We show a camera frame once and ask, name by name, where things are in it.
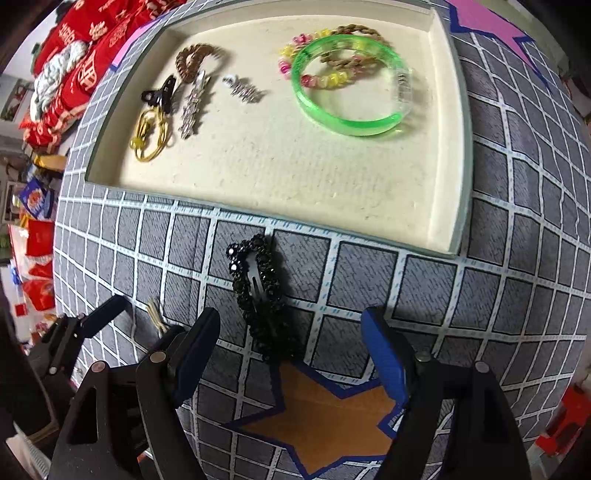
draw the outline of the red tag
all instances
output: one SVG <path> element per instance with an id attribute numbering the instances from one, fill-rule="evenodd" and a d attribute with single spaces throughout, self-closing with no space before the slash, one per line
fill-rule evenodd
<path id="1" fill-rule="evenodd" d="M 17 303 L 14 306 L 14 311 L 17 314 L 17 317 L 23 317 L 27 313 L 29 313 L 29 311 L 27 310 L 27 304 L 26 303 Z"/>

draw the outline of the jewelry tray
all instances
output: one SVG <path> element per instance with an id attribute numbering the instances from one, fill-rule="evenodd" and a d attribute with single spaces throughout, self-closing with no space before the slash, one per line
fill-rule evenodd
<path id="1" fill-rule="evenodd" d="M 472 125 L 457 54 L 435 9 L 390 0 L 252 0 L 194 10 L 163 27 L 133 65 L 93 146 L 87 181 L 457 253 L 471 191 Z M 378 30 L 412 71 L 413 110 L 375 137 L 339 135 L 308 119 L 278 72 L 278 52 L 292 37 L 350 23 Z M 180 139 L 180 107 L 168 146 L 140 163 L 129 148 L 145 108 L 139 94 L 176 74 L 177 53 L 194 43 L 228 52 L 208 60 L 212 81 L 197 134 Z M 247 78 L 265 96 L 241 103 L 222 84 L 226 74 Z M 343 94 L 354 95 L 354 87 Z"/>

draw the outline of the black hair clip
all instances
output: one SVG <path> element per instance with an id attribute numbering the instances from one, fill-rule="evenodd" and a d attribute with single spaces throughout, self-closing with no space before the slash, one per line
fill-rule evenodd
<path id="1" fill-rule="evenodd" d="M 274 259 L 265 236 L 230 244 L 232 288 L 242 318 L 250 327 L 255 350 L 265 361 L 301 359 L 303 349 L 296 326 L 283 308 L 283 295 L 275 272 Z"/>
<path id="2" fill-rule="evenodd" d="M 144 90 L 142 92 L 142 101 L 149 106 L 159 106 L 162 111 L 169 115 L 173 105 L 174 84 L 177 79 L 174 75 L 168 77 L 160 90 Z"/>

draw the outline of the black claw clip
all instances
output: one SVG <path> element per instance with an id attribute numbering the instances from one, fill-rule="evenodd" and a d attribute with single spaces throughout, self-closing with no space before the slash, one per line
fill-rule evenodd
<path id="1" fill-rule="evenodd" d="M 164 81 L 160 90 L 144 90 L 142 92 L 142 101 L 149 106 L 159 106 L 166 115 L 169 115 L 173 107 L 173 92 L 176 81 L 174 75 L 171 75 Z"/>

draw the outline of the metal screw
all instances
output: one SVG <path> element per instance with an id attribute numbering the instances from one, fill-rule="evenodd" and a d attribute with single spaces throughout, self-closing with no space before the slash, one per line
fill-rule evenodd
<path id="1" fill-rule="evenodd" d="M 418 362 L 421 362 L 422 364 L 431 361 L 431 353 L 427 352 L 426 350 L 415 353 L 414 357 L 417 359 Z"/>
<path id="2" fill-rule="evenodd" d="M 102 372 L 105 369 L 106 364 L 104 362 L 95 362 L 92 364 L 92 367 L 90 367 L 90 369 L 95 373 L 98 374 L 100 372 Z"/>
<path id="3" fill-rule="evenodd" d="M 153 364 L 159 364 L 160 362 L 164 362 L 166 360 L 166 353 L 164 352 L 154 352 L 150 355 L 150 361 Z"/>
<path id="4" fill-rule="evenodd" d="M 488 364 L 486 364 L 484 362 L 476 362 L 476 364 L 474 365 L 474 368 L 476 368 L 476 371 L 481 374 L 487 374 L 489 372 L 489 370 L 491 369 L 488 366 Z"/>

